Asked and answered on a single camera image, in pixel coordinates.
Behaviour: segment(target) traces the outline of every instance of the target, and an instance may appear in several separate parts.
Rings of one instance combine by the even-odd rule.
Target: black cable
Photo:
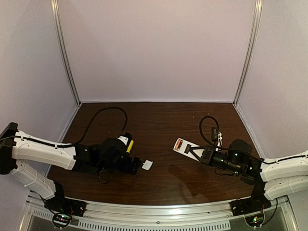
[[[264,223],[262,224],[262,226],[263,226],[263,225],[266,225],[267,223],[270,222],[270,220],[273,219],[273,217],[274,217],[274,215],[275,215],[275,213],[276,213],[276,211],[277,211],[277,208],[278,208],[278,199],[276,198],[276,207],[275,207],[275,210],[274,210],[273,214],[271,215],[271,217],[270,217],[266,222],[264,222]]]
[[[249,156],[249,158],[255,159],[255,160],[258,160],[258,161],[261,161],[262,163],[264,163],[264,164],[266,164],[266,165],[271,165],[271,164],[276,163],[276,162],[267,163],[267,162],[265,162],[265,161],[263,161],[263,160],[261,160],[261,159],[259,159],[259,158],[257,158],[257,157],[254,157],[254,156],[251,155],[250,153],[245,153],[245,152],[242,152],[242,151],[240,151],[240,150],[236,150],[236,149],[232,149],[232,148],[224,148],[224,147],[219,147],[219,146],[215,145],[213,142],[211,142],[210,140],[208,140],[208,139],[205,137],[205,135],[204,135],[204,133],[203,133],[203,130],[202,130],[203,121],[204,121],[205,119],[207,119],[207,118],[212,119],[212,120],[216,123],[216,127],[217,127],[217,130],[218,130],[218,131],[219,131],[219,123],[218,123],[218,121],[217,121],[214,117],[212,117],[212,116],[210,116],[210,115],[209,115],[209,116],[208,116],[208,115],[204,116],[204,117],[200,120],[200,123],[199,123],[199,131],[200,131],[201,137],[203,138],[203,140],[205,140],[205,141],[206,141],[209,145],[211,145],[212,147],[218,148],[218,149],[220,149],[220,150],[225,150],[225,151],[241,152],[241,153],[243,153],[244,155]]]
[[[111,171],[111,176],[110,176],[110,178],[109,178],[108,181],[102,182],[102,181],[101,181],[101,174],[104,172],[104,170],[105,170],[105,168],[103,168],[102,171],[100,171],[100,172],[97,174],[98,182],[101,183],[101,184],[109,184],[109,183],[111,182],[111,179],[112,179],[113,175],[114,175],[114,172]]]
[[[46,200],[45,200],[41,195],[39,195],[39,196],[40,196],[42,202],[44,203],[44,205],[46,206],[46,208],[47,208],[52,214],[55,215],[56,213],[53,212],[53,211],[48,207],[48,205],[46,204]]]
[[[56,222],[55,222],[56,218],[59,217],[59,216],[63,217],[63,215],[69,217],[69,219],[68,219],[69,222],[66,223],[65,225],[56,223]],[[66,227],[71,223],[71,220],[72,220],[72,219],[73,219],[73,217],[70,216],[70,215],[67,215],[67,214],[64,214],[64,213],[56,213],[56,214],[53,215],[51,221],[52,221],[52,224],[53,224],[55,227],[57,227],[57,228],[59,228],[59,229],[63,229],[63,228],[66,228]]]
[[[216,172],[217,170],[219,170],[219,171],[224,171],[224,170],[223,169],[219,169],[219,168],[216,168],[214,170],[215,174],[219,175],[219,176],[230,176],[230,177],[233,177],[235,175],[235,174],[232,174],[232,173],[222,173],[222,174],[219,174],[219,173]]]
[[[82,137],[80,138],[80,140],[78,140],[77,142],[75,142],[75,143],[73,143],[73,144],[59,145],[58,147],[59,147],[59,148],[68,148],[68,147],[74,147],[74,146],[80,144],[80,143],[83,141],[83,139],[86,137],[87,132],[88,132],[88,130],[89,130],[89,128],[90,128],[92,122],[93,122],[94,119],[96,118],[96,116],[97,116],[99,113],[103,112],[103,111],[112,110],[112,109],[116,109],[116,110],[119,110],[119,111],[123,112],[123,114],[124,114],[124,116],[125,116],[125,123],[124,123],[124,125],[123,125],[123,127],[122,127],[122,131],[121,131],[121,133],[120,133],[120,135],[122,135],[123,132],[124,132],[124,130],[125,130],[125,128],[126,128],[127,122],[128,122],[128,116],[127,116],[126,111],[124,111],[124,109],[121,108],[121,107],[106,107],[106,108],[103,108],[103,109],[101,109],[101,110],[98,110],[98,111],[94,114],[94,116],[92,117],[92,119],[91,119],[90,122],[88,123],[88,126],[87,126],[87,128],[85,129],[85,131],[84,131]]]
[[[121,108],[121,107],[106,107],[106,108],[103,108],[103,109],[101,109],[101,110],[98,110],[98,111],[94,114],[94,116],[91,118],[90,122],[88,123],[88,125],[87,125],[87,127],[86,127],[86,129],[85,129],[85,131],[84,131],[84,133],[83,133],[83,135],[82,135],[82,137],[80,138],[80,140],[78,140],[77,142],[72,143],[72,144],[64,144],[64,145],[57,145],[57,146],[56,146],[56,145],[53,144],[53,143],[48,143],[48,142],[36,140],[36,139],[31,138],[31,137],[21,137],[21,136],[6,137],[6,138],[3,138],[3,139],[0,139],[0,141],[1,141],[1,140],[8,139],[8,138],[12,138],[12,137],[18,137],[18,138],[22,138],[22,139],[27,140],[27,141],[32,141],[32,142],[35,142],[35,143],[40,143],[40,144],[43,144],[43,145],[46,145],[46,146],[49,146],[49,147],[54,147],[54,148],[70,148],[70,147],[75,147],[76,145],[80,144],[80,143],[84,140],[84,138],[86,137],[87,132],[88,132],[88,130],[89,130],[89,128],[90,128],[92,122],[93,122],[94,119],[96,118],[96,116],[97,116],[99,113],[103,112],[103,111],[111,110],[111,109],[119,110],[119,111],[123,112],[123,114],[124,114],[124,116],[125,116],[125,123],[124,123],[124,125],[123,125],[123,127],[122,127],[122,131],[121,131],[121,133],[120,133],[120,135],[122,135],[122,133],[124,132],[125,127],[126,127],[126,125],[127,125],[127,122],[128,122],[127,113],[126,113],[126,112],[124,111],[124,109]]]
[[[284,160],[291,160],[291,159],[295,159],[295,158],[300,158],[300,157],[306,157],[305,155],[296,155],[296,156],[290,156],[290,157],[286,157],[284,159],[280,159],[278,160],[278,162],[280,161],[284,161]]]
[[[8,136],[8,137],[5,137],[5,138],[1,138],[0,141],[10,139],[10,138],[21,138],[21,136]]]

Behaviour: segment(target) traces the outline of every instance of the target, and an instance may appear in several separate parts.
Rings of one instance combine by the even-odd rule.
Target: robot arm
[[[129,152],[133,145],[132,136],[108,138],[102,144],[86,146],[62,144],[32,137],[10,123],[0,135],[0,174],[13,175],[25,187],[37,192],[45,205],[54,211],[82,216],[86,203],[67,199],[62,185],[52,181],[23,160],[33,160],[62,167],[75,172],[100,174],[102,171],[121,171],[136,174],[141,165],[137,157]]]
[[[223,153],[212,146],[199,146],[178,138],[173,150],[202,164],[229,171],[254,185],[250,198],[231,202],[233,215],[253,213],[270,207],[277,197],[308,189],[308,151],[297,155],[266,159],[251,159],[252,146],[242,140],[231,143]]]

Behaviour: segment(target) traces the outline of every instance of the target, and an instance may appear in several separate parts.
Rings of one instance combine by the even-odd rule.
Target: light purple wall
[[[0,130],[58,141],[75,105],[65,76],[49,0],[0,1]],[[40,172],[47,165],[33,163]],[[1,230],[15,231],[28,189],[0,176]]]
[[[82,101],[232,102],[254,0],[59,2]]]
[[[308,2],[263,1],[239,106],[267,158],[308,149]]]

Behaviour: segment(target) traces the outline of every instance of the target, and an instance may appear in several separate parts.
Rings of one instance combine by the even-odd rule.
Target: dark wooden surface
[[[223,201],[249,196],[252,186],[239,177],[218,176],[214,168],[201,165],[172,151],[178,137],[205,145],[198,130],[204,115],[214,116],[220,124],[224,146],[236,138],[252,141],[230,103],[85,103],[70,127],[65,142],[77,141],[93,114],[107,106],[119,106],[128,114],[127,132],[135,144],[131,155],[153,161],[149,171],[137,175],[115,173],[107,185],[96,176],[52,167],[49,178],[60,182],[68,197],[127,205],[182,205]],[[101,143],[116,137],[124,123],[120,111],[102,112],[93,122],[84,144]],[[204,122],[210,137],[211,121]]]

